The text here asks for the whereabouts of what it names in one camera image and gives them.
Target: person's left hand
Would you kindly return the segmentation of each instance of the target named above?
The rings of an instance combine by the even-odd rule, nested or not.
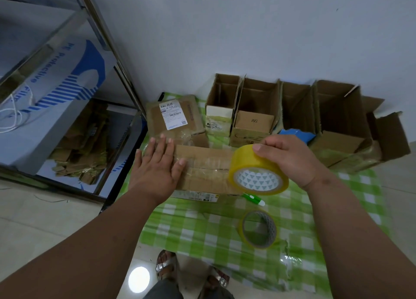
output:
[[[172,166],[174,159],[174,142],[162,134],[155,150],[155,138],[151,138],[143,158],[141,150],[136,151],[133,164],[129,191],[146,195],[159,205],[169,198],[178,184],[180,175],[186,165],[185,159],[180,159]]]

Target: yellow tape roll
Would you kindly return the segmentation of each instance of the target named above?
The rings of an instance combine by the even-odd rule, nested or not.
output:
[[[252,215],[259,217],[262,220],[262,223],[266,225],[267,234],[266,239],[264,239],[263,241],[254,238],[252,235],[249,234],[248,231],[245,230],[246,221],[248,221],[248,218]],[[272,216],[270,216],[267,212],[260,210],[247,212],[244,215],[244,217],[240,220],[237,231],[240,235],[241,240],[255,249],[268,249],[274,244],[278,234],[278,229]]]
[[[231,159],[228,181],[242,192],[275,195],[289,186],[288,177],[276,163],[259,157],[253,145],[238,148]]]

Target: fingernail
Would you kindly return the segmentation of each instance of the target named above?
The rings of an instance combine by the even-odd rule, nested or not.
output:
[[[263,145],[261,145],[261,144],[259,144],[259,143],[255,143],[255,144],[253,144],[253,150],[254,151],[258,151],[258,150],[260,150],[261,149],[261,147],[262,147]]]

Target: white cardboard core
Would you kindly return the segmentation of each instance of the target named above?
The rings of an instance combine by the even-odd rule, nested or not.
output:
[[[249,190],[259,192],[275,190],[283,185],[280,176],[259,167],[238,170],[234,173],[234,181]]]

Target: person's left arm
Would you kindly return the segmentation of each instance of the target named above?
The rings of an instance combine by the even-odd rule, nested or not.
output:
[[[174,191],[186,165],[174,143],[136,152],[128,192],[77,232],[0,283],[2,298],[116,298],[144,224]]]

